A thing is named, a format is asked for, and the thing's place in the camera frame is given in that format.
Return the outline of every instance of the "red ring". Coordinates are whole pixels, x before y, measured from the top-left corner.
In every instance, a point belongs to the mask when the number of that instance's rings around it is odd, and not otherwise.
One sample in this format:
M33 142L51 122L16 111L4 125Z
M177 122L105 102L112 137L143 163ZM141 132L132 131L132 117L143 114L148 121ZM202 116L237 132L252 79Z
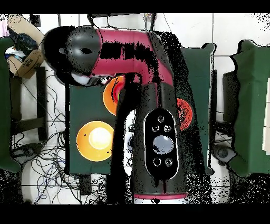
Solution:
M118 96L120 91L123 89L124 87L124 82L118 82L115 84L115 86L112 89L112 97L113 97L113 101L118 103Z
M191 106L182 99L177 99L178 114L180 118L181 131L188 128L192 122L193 112Z

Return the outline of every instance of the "cardboard box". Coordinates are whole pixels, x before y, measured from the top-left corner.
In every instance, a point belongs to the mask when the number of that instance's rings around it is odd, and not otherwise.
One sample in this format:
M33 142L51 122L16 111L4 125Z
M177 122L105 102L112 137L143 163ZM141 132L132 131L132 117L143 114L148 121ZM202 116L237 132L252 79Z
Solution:
M29 35L37 45L40 46L44 34L28 22L23 16L18 14L10 14L7 19L8 26L17 34L25 33ZM14 74L14 76L19 76L25 79L30 79L36 72L36 68L39 67L43 61L44 56L40 49L33 50L23 63L17 60L15 57L10 56L8 58L9 70Z

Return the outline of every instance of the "dark green board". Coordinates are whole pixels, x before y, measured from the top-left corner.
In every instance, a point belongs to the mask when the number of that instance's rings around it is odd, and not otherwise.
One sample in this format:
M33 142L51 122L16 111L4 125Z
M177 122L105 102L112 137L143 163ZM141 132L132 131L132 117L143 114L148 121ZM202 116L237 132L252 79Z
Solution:
M196 105L205 167L208 159L210 54L214 48L213 44L208 44L204 48L181 49L189 70L188 80ZM103 90L104 87L70 87L70 173L110 173L110 158L103 162L91 162L85 159L76 147L76 135L84 124L101 120L114 128L115 116L109 113L103 104Z
M213 53L214 49L215 45L212 43L205 45L204 48L181 48L188 68L188 82L192 89L193 99L196 107L200 142L202 147L201 150L204 157L205 169L208 166L208 105L211 74L210 55Z
M81 127L88 122L100 120L114 128L115 116L103 104L105 87L70 86L70 173L110 174L111 158L102 162L85 159L77 149L76 137Z
M234 124L237 156L229 165L239 175L270 174L270 155L262 150L267 79L270 77L270 48L242 42L233 56L240 82L239 108Z
M11 38L0 38L0 169L11 172L21 170L19 163L9 155L11 139L11 90L9 83L9 67L5 52L13 46Z

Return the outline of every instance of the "white tiled floor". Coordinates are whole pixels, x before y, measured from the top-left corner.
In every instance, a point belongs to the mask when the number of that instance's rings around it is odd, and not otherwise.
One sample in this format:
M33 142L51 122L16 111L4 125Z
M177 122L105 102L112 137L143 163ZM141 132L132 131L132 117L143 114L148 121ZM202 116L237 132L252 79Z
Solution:
M200 48L205 43L214 42L217 44L217 50L214 56L214 66L218 70L218 85L217 85L217 111L223 112L223 88L222 88L222 76L226 72L234 70L234 64L229 58L237 52L238 42L242 39L252 39L256 43L261 45L267 45L270 42L270 33L268 28L252 14L165 14L159 13L155 23L155 29L159 31L172 31L182 46L191 48ZM107 26L107 18L95 18L94 22L97 26ZM61 25L89 25L86 14L61 14ZM138 15L126 15L115 16L109 18L109 24L120 28L131 29L144 29L143 14ZM52 28L58 26L57 14L41 14L41 27L40 30L46 33ZM44 62L42 66L47 69L47 77L52 75L52 69ZM30 80L23 80L30 92L36 97L36 77L35 75ZM64 87L54 78L49 77L47 84L57 92L57 109L65 114L65 93ZM50 94L56 98L55 93L51 89L47 89ZM48 126L51 125L51 121L59 113L56 111L54 114L54 102L50 95L48 99ZM36 101L29 94L28 90L22 85L22 116L23 119L33 118L36 116ZM222 114L217 114L217 119L222 120ZM61 122L55 122L57 131L65 129L65 124ZM55 126L49 128L49 136L55 133ZM21 141L21 144L38 142L37 130L31 130L25 132L25 138ZM56 145L56 137L52 138L48 142L48 146ZM42 172L41 168L37 165L36 161L32 162L32 165L36 171ZM211 158L211 167L214 168L215 174L211 176L211 184L213 186L213 202L224 203L227 201L229 191L229 178L226 167L218 165L217 160ZM35 201L38 197L38 190L36 183L41 175L36 173L31 168L31 162L28 162L23 171L23 195L25 199L31 199ZM38 204L50 204L53 198L59 191L59 187L48 188L45 192L49 197L41 199ZM78 204L78 200L72 195L71 190L63 189L59 193L59 197L56 197L53 204Z

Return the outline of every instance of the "screw hole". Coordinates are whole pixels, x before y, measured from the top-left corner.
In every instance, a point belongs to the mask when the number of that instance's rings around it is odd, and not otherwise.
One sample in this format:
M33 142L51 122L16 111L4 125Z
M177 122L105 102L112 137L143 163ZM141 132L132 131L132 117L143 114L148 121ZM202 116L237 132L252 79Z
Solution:
M81 50L81 52L82 52L83 54L91 54L91 53L93 53L93 51L91 51L91 50L88 49L88 48L83 48L83 49Z

